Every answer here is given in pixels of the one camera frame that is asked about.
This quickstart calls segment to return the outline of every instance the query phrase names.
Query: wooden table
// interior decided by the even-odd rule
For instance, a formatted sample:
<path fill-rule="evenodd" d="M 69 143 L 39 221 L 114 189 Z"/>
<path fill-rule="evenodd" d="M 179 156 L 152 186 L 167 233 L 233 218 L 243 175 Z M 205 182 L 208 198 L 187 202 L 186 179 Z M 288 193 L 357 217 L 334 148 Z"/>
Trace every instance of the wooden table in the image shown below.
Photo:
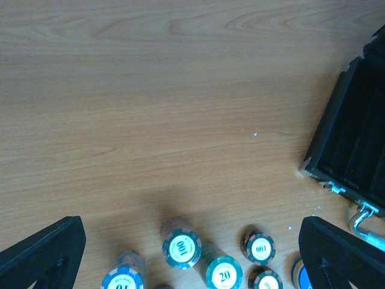
<path fill-rule="evenodd" d="M 0 11 L 0 250 L 80 215 L 75 288 L 99 288 L 129 249 L 150 287 L 203 288 L 162 259 L 161 223 L 190 219 L 246 273 L 239 233 L 254 223 L 291 288 L 303 217 L 348 229 L 355 207 L 298 167 L 341 68 L 385 23 L 382 1 L 1 0 Z"/>

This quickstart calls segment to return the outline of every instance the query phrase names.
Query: blue chip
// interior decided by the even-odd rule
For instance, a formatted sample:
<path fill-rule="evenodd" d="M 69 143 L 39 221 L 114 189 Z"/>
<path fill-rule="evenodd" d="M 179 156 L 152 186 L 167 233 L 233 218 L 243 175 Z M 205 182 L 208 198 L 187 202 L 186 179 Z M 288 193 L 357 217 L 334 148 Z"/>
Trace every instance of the blue chip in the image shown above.
<path fill-rule="evenodd" d="M 110 271 L 102 282 L 101 289 L 143 289 L 143 279 L 130 267 L 118 267 Z"/>
<path fill-rule="evenodd" d="M 300 287 L 301 289 L 312 289 L 312 284 L 310 283 L 309 277 L 306 272 L 305 266 L 300 271 Z"/>

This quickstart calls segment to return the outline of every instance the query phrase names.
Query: poker chip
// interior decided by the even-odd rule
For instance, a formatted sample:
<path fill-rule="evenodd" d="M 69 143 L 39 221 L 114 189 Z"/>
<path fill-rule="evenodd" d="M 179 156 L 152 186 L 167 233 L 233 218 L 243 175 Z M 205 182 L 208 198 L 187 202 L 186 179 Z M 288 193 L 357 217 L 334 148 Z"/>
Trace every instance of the poker chip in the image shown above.
<path fill-rule="evenodd" d="M 202 256 L 195 268 L 208 289 L 238 289 L 242 284 L 239 263 L 214 244 L 203 243 Z"/>
<path fill-rule="evenodd" d="M 100 289 L 143 289 L 144 274 L 143 257 L 136 251 L 123 252 L 104 277 Z"/>
<path fill-rule="evenodd" d="M 283 283 L 276 272 L 258 267 L 250 274 L 248 287 L 249 289 L 283 289 Z"/>
<path fill-rule="evenodd" d="M 291 281 L 295 289 L 312 289 L 302 258 L 296 260 L 291 269 Z"/>
<path fill-rule="evenodd" d="M 161 229 L 162 253 L 172 268 L 186 270 L 197 264 L 202 242 L 186 220 L 174 217 Z"/>
<path fill-rule="evenodd" d="M 242 237 L 241 250 L 247 259 L 259 266 L 267 265 L 276 255 L 273 238 L 256 231 Z"/>

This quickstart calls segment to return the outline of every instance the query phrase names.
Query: open case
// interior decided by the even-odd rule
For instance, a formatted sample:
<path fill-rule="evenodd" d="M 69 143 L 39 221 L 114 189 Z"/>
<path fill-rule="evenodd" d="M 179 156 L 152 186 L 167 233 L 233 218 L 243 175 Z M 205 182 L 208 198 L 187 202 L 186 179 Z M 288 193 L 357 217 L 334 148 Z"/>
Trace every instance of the open case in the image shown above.
<path fill-rule="evenodd" d="M 340 74 L 301 170 L 355 202 L 356 219 L 385 217 L 385 25 Z"/>

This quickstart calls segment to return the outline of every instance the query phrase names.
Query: casino chip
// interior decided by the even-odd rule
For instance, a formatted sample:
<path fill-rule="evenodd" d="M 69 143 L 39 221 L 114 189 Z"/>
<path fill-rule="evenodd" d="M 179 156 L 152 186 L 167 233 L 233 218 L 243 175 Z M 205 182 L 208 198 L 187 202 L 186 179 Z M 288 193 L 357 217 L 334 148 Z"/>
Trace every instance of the casino chip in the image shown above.
<path fill-rule="evenodd" d="M 312 289 L 306 268 L 303 264 L 302 258 L 298 259 L 291 269 L 291 281 L 295 289 Z"/>
<path fill-rule="evenodd" d="M 203 243 L 196 270 L 208 289 L 238 289 L 242 284 L 243 272 L 239 263 L 211 243 Z"/>
<path fill-rule="evenodd" d="M 144 259 L 138 252 L 123 252 L 104 277 L 100 289 L 143 289 L 144 271 Z"/>
<path fill-rule="evenodd" d="M 247 259 L 259 266 L 267 265 L 276 255 L 273 239 L 256 231 L 250 231 L 242 237 L 241 250 Z"/>
<path fill-rule="evenodd" d="M 202 242 L 186 220 L 168 220 L 161 229 L 161 237 L 163 257 L 172 268 L 186 270 L 198 262 Z"/>
<path fill-rule="evenodd" d="M 248 287 L 249 289 L 283 289 L 283 283 L 276 272 L 258 267 L 250 274 Z"/>

